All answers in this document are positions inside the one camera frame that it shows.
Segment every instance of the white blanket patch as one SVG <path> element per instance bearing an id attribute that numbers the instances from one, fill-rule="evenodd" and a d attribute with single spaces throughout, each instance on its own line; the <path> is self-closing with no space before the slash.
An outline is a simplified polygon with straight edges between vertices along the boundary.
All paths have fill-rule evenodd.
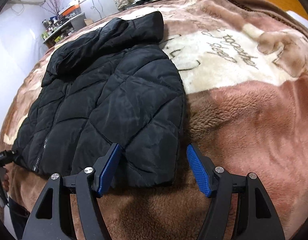
<path id="1" fill-rule="evenodd" d="M 258 51 L 255 38 L 235 30 L 217 29 L 169 36 L 160 46 L 180 71 L 187 94 L 249 80 L 277 86 L 295 80 L 275 65 L 283 45 L 264 55 Z"/>

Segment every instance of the fleece blanket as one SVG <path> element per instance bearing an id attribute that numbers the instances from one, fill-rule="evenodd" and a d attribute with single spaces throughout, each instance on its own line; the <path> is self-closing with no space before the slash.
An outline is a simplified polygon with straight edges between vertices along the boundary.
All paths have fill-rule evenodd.
<path id="1" fill-rule="evenodd" d="M 187 120 L 171 187 L 111 189 L 98 200 L 113 239 L 196 239 L 209 199 L 186 160 L 189 142 L 229 172 L 255 172 L 290 239 L 308 217 L 308 30 L 265 0 L 163 0 L 105 18 L 50 49 L 24 80 L 0 134 L 10 149 L 38 97 L 52 53 L 113 17 L 160 11 L 161 48 L 178 68 Z M 9 194 L 31 211 L 46 178 L 10 165 Z M 235 220 L 232 199 L 226 239 Z M 83 239 L 77 203 L 72 211 Z"/>

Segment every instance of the table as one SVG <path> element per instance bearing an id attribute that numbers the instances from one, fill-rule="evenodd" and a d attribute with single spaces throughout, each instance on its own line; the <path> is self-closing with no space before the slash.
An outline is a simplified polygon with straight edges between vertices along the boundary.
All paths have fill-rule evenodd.
<path id="1" fill-rule="evenodd" d="M 55 39 L 61 35 L 62 33 L 62 29 L 64 27 L 66 27 L 68 24 L 71 24 L 74 28 L 75 31 L 80 30 L 81 28 L 86 26 L 86 23 L 84 22 L 84 19 L 86 19 L 85 17 L 85 13 L 80 13 L 76 16 L 74 16 L 73 18 L 70 18 L 67 22 L 65 22 L 64 24 L 60 25 L 58 28 L 56 28 L 51 35 L 49 35 L 47 37 L 47 39 L 44 40 L 44 44 L 50 49 L 51 47 L 53 47 L 56 43 L 55 43 Z"/>

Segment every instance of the metal screw cap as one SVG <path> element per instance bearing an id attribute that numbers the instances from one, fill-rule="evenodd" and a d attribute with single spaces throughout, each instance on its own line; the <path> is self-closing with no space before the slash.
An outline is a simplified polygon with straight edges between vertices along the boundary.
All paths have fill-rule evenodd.
<path id="1" fill-rule="evenodd" d="M 51 176 L 52 179 L 58 179 L 59 178 L 59 174 L 58 173 L 54 173 L 52 176 Z"/>
<path id="2" fill-rule="evenodd" d="M 215 168 L 215 171 L 218 172 L 218 173 L 222 173 L 222 172 L 224 172 L 224 168 L 223 168 L 223 167 L 220 167 L 220 166 L 217 166 L 217 167 Z"/>
<path id="3" fill-rule="evenodd" d="M 251 179 L 256 179 L 258 176 L 255 174 L 255 173 L 253 173 L 253 172 L 251 172 L 250 174 L 249 174 L 249 176 L 250 176 L 250 178 Z"/>
<path id="4" fill-rule="evenodd" d="M 92 167 L 87 167 L 87 168 L 85 168 L 84 169 L 84 173 L 91 173 L 91 172 L 93 172 L 93 168 Z"/>

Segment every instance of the black puffer jacket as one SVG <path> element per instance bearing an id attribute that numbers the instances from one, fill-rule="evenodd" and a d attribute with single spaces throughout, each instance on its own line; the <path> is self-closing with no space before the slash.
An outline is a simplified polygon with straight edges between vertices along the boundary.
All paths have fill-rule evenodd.
<path id="1" fill-rule="evenodd" d="M 116 185 L 171 182 L 185 93 L 158 47 L 163 29 L 160 12 L 114 18 L 57 49 L 13 145 L 17 163 L 44 175 L 77 174 L 117 142 L 126 153 Z"/>

